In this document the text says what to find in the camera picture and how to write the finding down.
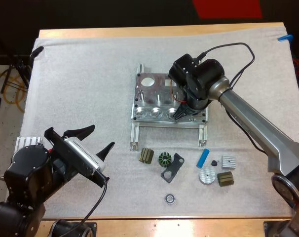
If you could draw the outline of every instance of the blue tape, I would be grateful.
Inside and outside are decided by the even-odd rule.
[[[204,150],[203,150],[202,155],[201,155],[201,157],[200,157],[200,159],[199,159],[199,161],[198,161],[198,164],[197,164],[197,167],[198,167],[198,168],[200,168],[200,169],[202,168],[202,166],[203,166],[205,160],[206,160],[207,157],[208,157],[209,152],[210,152],[210,151],[209,151],[208,149],[204,149]]]
[[[278,41],[284,41],[284,40],[288,40],[291,43],[293,40],[293,35],[286,35],[278,38]]]

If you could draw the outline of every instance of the red object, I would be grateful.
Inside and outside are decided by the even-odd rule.
[[[200,18],[262,18],[260,0],[193,0]]]

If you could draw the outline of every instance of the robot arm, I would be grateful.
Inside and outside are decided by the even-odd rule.
[[[53,145],[51,150],[48,151],[43,144],[37,144],[23,147],[13,155],[11,165],[3,176],[9,197],[7,201],[0,202],[1,237],[34,237],[45,213],[43,203],[78,173],[101,188],[105,186],[101,198],[94,206],[97,207],[109,180],[102,174],[105,168],[103,161],[114,142],[97,154],[89,152],[80,141],[94,129],[95,126],[92,125],[67,130],[61,137],[51,127],[44,134]],[[84,220],[78,226],[73,226],[73,235],[67,236],[78,236],[74,230],[80,229],[83,222]],[[63,235],[65,232],[71,231],[59,230]]]
[[[235,123],[262,147],[268,156],[268,172],[274,173],[274,188],[297,212],[283,232],[299,236],[299,143],[292,141],[231,89],[218,61],[207,59],[199,64],[186,54],[174,62],[169,77],[183,90],[187,101],[176,110],[175,120],[196,114],[217,100]],[[290,235],[280,232],[280,236]]]

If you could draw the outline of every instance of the black floor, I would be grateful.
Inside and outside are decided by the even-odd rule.
[[[299,57],[299,0],[261,0],[261,8],[262,19],[199,19],[192,0],[2,0],[0,38],[29,55],[40,29],[284,22]]]

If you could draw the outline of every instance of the wooden table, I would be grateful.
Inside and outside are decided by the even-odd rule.
[[[283,26],[283,23],[246,23],[197,26],[40,30],[39,38],[102,38],[187,36]],[[263,222],[283,218],[91,218],[98,237],[263,237]],[[53,221],[43,220],[36,237],[48,236]]]

